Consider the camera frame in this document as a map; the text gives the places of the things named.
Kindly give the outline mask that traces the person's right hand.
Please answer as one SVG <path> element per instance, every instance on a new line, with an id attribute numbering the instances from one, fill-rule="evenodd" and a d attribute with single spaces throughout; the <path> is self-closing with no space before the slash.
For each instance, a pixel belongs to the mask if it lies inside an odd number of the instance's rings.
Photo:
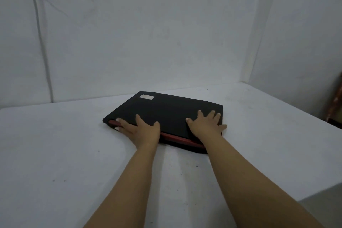
<path id="1" fill-rule="evenodd" d="M 219 131 L 219 125 L 222 125 L 220 124 L 221 114 L 215 112 L 214 121 L 208 120 L 206 116 L 201 110 L 198 110 L 197 118 L 196 118 L 197 128 L 196 130 L 190 130 L 192 134 L 195 137 L 197 137 L 202 143 L 204 142 L 205 139 L 211 138 L 212 136 L 216 136 L 216 135 L 222 135 L 223 133 L 223 131 Z"/>

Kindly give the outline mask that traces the person's left hand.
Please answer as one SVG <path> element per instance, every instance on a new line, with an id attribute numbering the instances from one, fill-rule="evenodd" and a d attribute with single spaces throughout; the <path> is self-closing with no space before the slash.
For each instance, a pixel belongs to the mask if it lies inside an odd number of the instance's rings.
<path id="1" fill-rule="evenodd" d="M 120 126 L 115 127 L 115 130 L 125 135 L 135 145 L 137 150 L 149 149 L 156 151 L 161 132 L 154 132 L 153 125 L 150 126 L 137 114 L 135 116 L 136 125 L 129 124 L 121 118 L 116 121 Z"/>

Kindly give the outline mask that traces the black laptop with red trim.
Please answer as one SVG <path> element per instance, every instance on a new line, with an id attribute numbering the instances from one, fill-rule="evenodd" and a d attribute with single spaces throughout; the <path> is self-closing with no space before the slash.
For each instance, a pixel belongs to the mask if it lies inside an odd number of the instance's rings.
<path id="1" fill-rule="evenodd" d="M 111 128 L 121 126 L 117 118 L 136 125 L 138 114 L 143 121 L 152 125 L 160 123 L 160 143 L 181 148 L 190 152 L 207 154 L 200 140 L 190 131 L 186 118 L 196 119 L 198 110 L 204 115 L 211 111 L 221 114 L 219 124 L 223 123 L 223 105 L 209 101 L 167 95 L 157 92 L 140 91 L 118 106 L 105 118 L 103 123 Z"/>

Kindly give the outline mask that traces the person's right forearm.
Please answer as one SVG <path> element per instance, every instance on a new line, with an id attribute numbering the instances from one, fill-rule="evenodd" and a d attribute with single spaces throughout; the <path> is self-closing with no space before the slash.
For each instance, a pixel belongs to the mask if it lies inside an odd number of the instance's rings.
<path id="1" fill-rule="evenodd" d="M 198 135 L 238 228 L 324 228 L 220 134 Z"/>

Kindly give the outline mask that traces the person's left forearm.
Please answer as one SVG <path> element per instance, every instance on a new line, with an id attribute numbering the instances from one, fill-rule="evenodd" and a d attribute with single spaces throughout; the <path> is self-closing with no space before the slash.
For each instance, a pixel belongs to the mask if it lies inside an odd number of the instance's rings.
<path id="1" fill-rule="evenodd" d="M 140 145 L 83 228 L 144 228 L 158 143 Z"/>

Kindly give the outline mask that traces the brown wooden furniture piece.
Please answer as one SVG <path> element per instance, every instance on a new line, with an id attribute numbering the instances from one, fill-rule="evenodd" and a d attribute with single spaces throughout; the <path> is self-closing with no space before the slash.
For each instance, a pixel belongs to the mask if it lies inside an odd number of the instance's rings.
<path id="1" fill-rule="evenodd" d="M 339 77 L 338 87 L 328 106 L 324 120 L 342 130 L 342 73 Z"/>

